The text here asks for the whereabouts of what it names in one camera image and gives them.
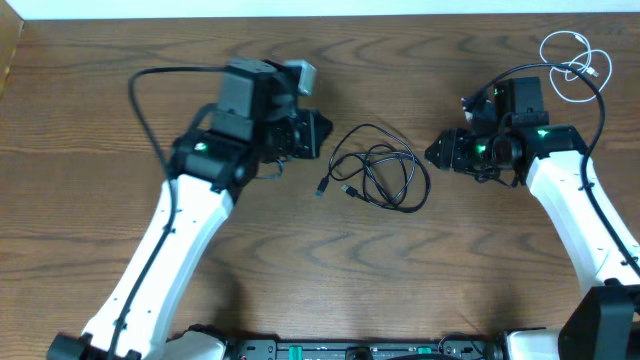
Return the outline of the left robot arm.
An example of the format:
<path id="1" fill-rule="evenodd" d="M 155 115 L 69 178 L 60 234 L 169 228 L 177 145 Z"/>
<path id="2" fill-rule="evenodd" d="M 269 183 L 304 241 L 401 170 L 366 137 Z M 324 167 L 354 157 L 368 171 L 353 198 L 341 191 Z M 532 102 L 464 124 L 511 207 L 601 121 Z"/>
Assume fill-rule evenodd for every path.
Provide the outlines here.
<path id="1" fill-rule="evenodd" d="M 234 58 L 222 86 L 186 132 L 160 152 L 165 174 L 152 220 L 110 297 L 77 337 L 60 334 L 50 359 L 221 359 L 227 342 L 171 323 L 194 270 L 261 164 L 315 159 L 333 125 L 298 100 L 316 70 L 304 60 Z"/>

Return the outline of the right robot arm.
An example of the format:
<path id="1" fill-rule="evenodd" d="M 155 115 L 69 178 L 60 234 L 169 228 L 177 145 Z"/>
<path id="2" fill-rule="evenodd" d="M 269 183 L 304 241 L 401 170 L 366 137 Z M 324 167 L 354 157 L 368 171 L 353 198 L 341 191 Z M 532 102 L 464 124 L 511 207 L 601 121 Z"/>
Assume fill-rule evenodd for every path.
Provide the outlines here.
<path id="1" fill-rule="evenodd" d="M 559 330 L 501 333 L 487 359 L 636 359 L 639 245 L 608 199 L 571 125 L 553 125 L 536 77 L 496 81 L 462 101 L 470 126 L 443 131 L 425 157 L 477 182 L 511 171 L 550 217 L 582 300 Z"/>

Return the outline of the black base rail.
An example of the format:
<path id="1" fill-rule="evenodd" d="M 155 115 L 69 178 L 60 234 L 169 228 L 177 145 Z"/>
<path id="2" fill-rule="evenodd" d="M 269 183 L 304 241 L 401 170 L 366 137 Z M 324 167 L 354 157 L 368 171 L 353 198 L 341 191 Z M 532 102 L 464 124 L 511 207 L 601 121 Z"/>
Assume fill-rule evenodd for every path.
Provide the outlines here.
<path id="1" fill-rule="evenodd" d="M 194 325 L 167 343 L 165 359 L 352 360 L 352 359 L 624 359 L 609 342 L 590 344 L 560 331 L 526 329 L 482 339 L 463 333 L 440 339 L 283 340 L 269 336 L 225 337 Z"/>

